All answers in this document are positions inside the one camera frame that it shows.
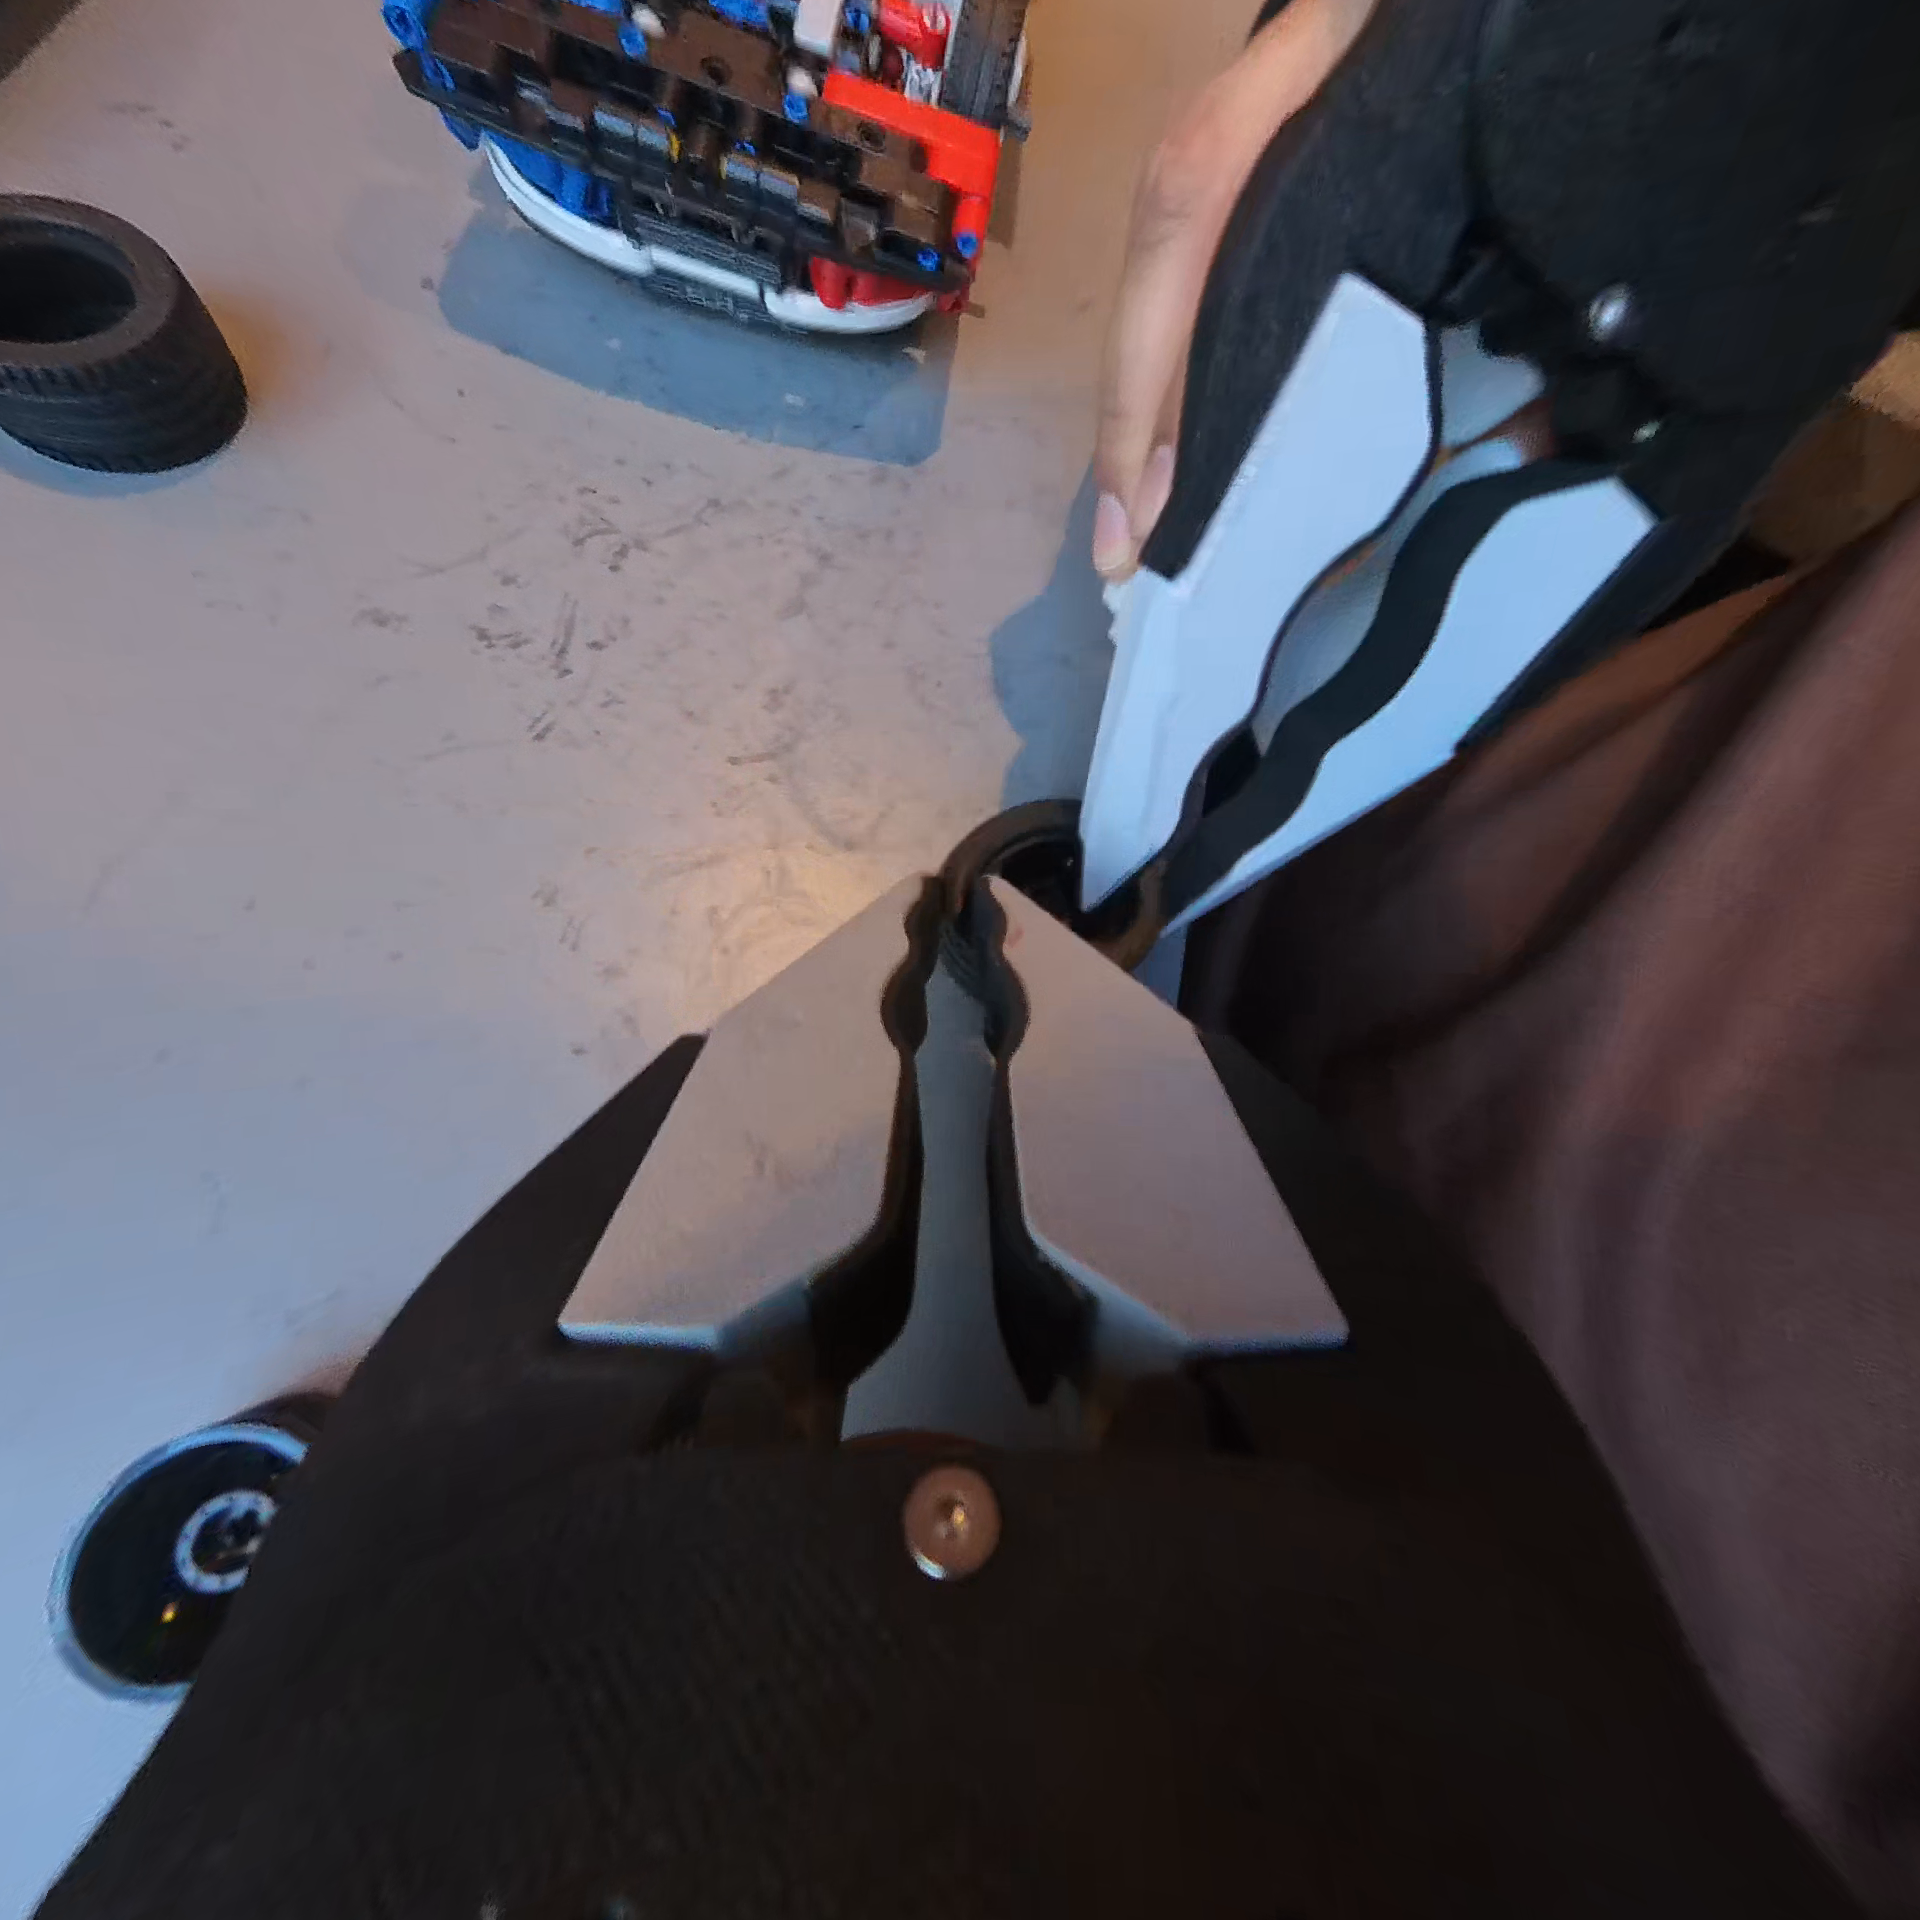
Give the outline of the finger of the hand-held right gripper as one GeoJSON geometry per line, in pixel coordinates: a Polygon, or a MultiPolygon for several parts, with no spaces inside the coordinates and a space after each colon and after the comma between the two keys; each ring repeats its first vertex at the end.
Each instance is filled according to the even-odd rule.
{"type": "Polygon", "coordinates": [[[1615,475],[1507,439],[1452,456],[1288,618],[1258,762],[1173,840],[1166,931],[1436,772],[1657,529],[1615,475]]]}
{"type": "Polygon", "coordinates": [[[1119,589],[1113,672],[1079,812],[1080,908],[1180,829],[1212,750],[1261,701],[1300,598],[1395,514],[1436,439],[1429,326],[1342,276],[1190,559],[1119,589]]]}

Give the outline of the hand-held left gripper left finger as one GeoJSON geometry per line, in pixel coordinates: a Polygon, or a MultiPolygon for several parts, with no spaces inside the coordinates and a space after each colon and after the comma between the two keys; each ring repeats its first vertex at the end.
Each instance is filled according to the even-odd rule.
{"type": "Polygon", "coordinates": [[[941,925],[937,880],[902,880],[717,1017],[558,1312],[567,1341],[819,1396],[885,1357],[914,1298],[941,925]]]}

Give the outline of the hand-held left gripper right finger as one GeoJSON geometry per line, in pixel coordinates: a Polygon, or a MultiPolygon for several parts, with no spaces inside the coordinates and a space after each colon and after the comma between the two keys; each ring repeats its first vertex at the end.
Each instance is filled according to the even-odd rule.
{"type": "Polygon", "coordinates": [[[1349,1321],[1197,1029],[999,876],[973,887],[992,1295],[1021,1392],[1115,1399],[1349,1321]]]}

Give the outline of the black toy wheel with tire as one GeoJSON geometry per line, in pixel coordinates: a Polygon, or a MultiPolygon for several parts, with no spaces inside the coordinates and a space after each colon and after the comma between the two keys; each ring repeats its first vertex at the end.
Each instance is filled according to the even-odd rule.
{"type": "Polygon", "coordinates": [[[1079,822],[1076,798],[1030,801],[979,822],[947,850],[937,874],[947,912],[939,955],[965,991],[979,996],[985,978],[985,934],[973,925],[972,899],[995,876],[1124,973],[1135,973],[1163,939],[1153,864],[1083,906],[1079,822]]]}

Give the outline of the grey desk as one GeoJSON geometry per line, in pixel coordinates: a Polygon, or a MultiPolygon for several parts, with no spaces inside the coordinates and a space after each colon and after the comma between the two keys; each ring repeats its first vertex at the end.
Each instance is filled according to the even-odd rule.
{"type": "Polygon", "coordinates": [[[49,1641],[109,1479],[1083,779],[1126,202],[1251,14],[1037,2],[973,310],[876,348],[548,247],[375,2],[84,2],[2,85],[2,188],[152,235],[252,400],[171,478],[2,449],[6,1917],[164,1727],[49,1641]]]}

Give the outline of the person's right hand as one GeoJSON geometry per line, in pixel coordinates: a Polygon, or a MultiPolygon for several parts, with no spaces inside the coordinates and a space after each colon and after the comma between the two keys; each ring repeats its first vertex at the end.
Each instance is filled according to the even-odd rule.
{"type": "Polygon", "coordinates": [[[1372,11],[1377,2],[1278,2],[1173,112],[1139,170],[1099,367],[1090,562],[1103,588],[1129,579],[1167,504],[1197,306],[1233,202],[1372,11]]]}

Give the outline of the person's brown clothed body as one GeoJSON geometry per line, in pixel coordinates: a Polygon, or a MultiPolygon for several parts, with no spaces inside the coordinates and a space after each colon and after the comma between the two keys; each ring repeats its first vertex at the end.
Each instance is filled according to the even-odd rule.
{"type": "Polygon", "coordinates": [[[1916,1915],[1916,510],[1190,928],[1181,1003],[1589,1429],[1719,1704],[1916,1915]]]}

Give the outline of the toy brick car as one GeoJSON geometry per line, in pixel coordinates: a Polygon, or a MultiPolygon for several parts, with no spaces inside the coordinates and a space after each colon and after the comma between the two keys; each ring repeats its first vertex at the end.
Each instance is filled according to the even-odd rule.
{"type": "Polygon", "coordinates": [[[404,91],[528,228],[688,305],[869,338],[960,316],[1030,2],[382,2],[404,91]]]}

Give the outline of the glossy black toy wheel rim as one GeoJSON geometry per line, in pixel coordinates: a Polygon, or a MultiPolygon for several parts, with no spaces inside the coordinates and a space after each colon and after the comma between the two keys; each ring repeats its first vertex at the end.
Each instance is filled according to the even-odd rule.
{"type": "Polygon", "coordinates": [[[273,1396],[114,1474],[49,1589],[54,1651],[84,1685],[145,1706],[188,1696],[333,1405],[273,1396]]]}

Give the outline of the loose black rubber toy tire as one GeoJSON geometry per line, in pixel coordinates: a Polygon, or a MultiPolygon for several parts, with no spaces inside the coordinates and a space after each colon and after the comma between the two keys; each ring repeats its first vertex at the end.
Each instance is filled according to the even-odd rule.
{"type": "Polygon", "coordinates": [[[59,465],[185,469],[242,429],[229,338],[174,257],[101,209],[2,195],[2,435],[59,465]]]}

